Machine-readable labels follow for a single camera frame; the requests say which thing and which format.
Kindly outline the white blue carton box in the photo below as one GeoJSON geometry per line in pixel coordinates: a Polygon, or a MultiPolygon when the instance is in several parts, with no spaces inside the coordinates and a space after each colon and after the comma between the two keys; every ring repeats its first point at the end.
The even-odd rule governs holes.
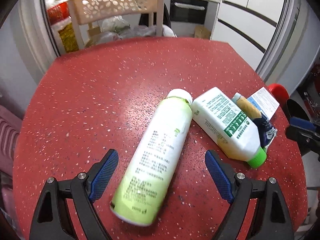
{"type": "Polygon", "coordinates": [[[271,120],[276,110],[279,107],[279,102],[272,96],[272,94],[265,88],[262,87],[252,94],[247,100],[253,104],[264,116],[271,120]]]}

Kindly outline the red stool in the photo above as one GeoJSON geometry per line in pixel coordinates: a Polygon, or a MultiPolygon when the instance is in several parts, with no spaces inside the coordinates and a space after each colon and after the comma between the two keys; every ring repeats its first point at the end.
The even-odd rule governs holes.
{"type": "Polygon", "coordinates": [[[280,104],[281,108],[284,108],[286,106],[287,100],[289,100],[290,96],[285,89],[284,86],[273,83],[268,85],[269,92],[273,95],[273,97],[276,99],[276,101],[280,104]]]}

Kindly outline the black built-in oven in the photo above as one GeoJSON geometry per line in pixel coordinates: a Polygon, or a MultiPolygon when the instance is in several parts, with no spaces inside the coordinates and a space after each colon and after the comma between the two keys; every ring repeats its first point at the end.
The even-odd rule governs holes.
{"type": "Polygon", "coordinates": [[[204,24],[208,2],[204,0],[170,0],[171,22],[204,24]]]}

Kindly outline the beige perforated chair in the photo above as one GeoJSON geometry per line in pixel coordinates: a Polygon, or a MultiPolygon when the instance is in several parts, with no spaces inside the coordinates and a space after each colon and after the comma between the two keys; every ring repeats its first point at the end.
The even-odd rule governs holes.
{"type": "Polygon", "coordinates": [[[84,49],[80,26],[112,16],[148,14],[149,25],[156,15],[156,35],[162,36],[164,0],[68,0],[68,9],[79,49],[84,49]]]}

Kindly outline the white green-capped detergent bottle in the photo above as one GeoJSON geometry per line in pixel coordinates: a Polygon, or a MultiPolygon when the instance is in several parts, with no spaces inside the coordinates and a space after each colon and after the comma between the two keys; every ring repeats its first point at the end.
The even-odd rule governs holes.
{"type": "Polygon", "coordinates": [[[214,87],[193,100],[193,120],[229,159],[258,168],[267,154],[256,124],[220,89],[214,87]]]}

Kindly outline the black jacket on chair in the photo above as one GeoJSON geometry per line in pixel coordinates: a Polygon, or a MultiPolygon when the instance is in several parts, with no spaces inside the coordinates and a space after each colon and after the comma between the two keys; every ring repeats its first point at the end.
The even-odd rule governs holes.
{"type": "MultiPolygon", "coordinates": [[[[157,13],[153,13],[153,25],[156,24],[157,21],[157,13]]],[[[170,20],[170,15],[167,9],[167,6],[164,4],[164,14],[163,14],[163,24],[171,28],[171,20],[170,20]]],[[[139,24],[138,25],[144,25],[144,26],[149,26],[149,15],[148,14],[141,14],[140,19],[139,19],[139,24]]]]}

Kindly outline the black trash bin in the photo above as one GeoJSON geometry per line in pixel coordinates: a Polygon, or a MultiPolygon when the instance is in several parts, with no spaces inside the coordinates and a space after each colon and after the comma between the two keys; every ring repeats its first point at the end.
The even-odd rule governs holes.
{"type": "Polygon", "coordinates": [[[286,106],[284,108],[284,112],[289,121],[289,124],[290,124],[291,117],[297,117],[297,118],[310,121],[304,109],[297,102],[295,102],[295,100],[292,100],[292,99],[287,100],[286,106]]]}

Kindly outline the white refrigerator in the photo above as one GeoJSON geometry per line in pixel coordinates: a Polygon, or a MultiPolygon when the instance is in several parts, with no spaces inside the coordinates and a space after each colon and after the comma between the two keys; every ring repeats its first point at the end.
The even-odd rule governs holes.
{"type": "Polygon", "coordinates": [[[283,5],[284,0],[221,0],[210,39],[228,43],[257,70],[283,5]]]}

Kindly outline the cardboard box on floor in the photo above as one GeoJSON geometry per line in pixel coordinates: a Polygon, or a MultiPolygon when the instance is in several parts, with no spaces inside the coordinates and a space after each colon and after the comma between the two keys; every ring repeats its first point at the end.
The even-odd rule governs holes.
{"type": "Polygon", "coordinates": [[[197,25],[195,27],[194,38],[209,40],[210,36],[211,36],[211,31],[209,31],[205,26],[197,25]]]}

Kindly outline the yellow red bag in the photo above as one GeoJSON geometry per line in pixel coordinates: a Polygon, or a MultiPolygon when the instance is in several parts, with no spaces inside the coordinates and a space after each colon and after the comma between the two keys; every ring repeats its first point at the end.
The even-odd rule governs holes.
{"type": "Polygon", "coordinates": [[[63,55],[78,51],[79,46],[75,37],[68,3],[66,1],[61,2],[47,9],[47,16],[59,53],[63,55]]]}

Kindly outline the tall green white spray can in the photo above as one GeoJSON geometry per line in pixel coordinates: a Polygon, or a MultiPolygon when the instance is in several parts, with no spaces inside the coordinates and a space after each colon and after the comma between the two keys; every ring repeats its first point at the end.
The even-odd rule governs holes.
{"type": "Polygon", "coordinates": [[[150,226],[159,212],[192,120],[191,95],[173,89],[155,110],[110,202],[121,220],[150,226]]]}

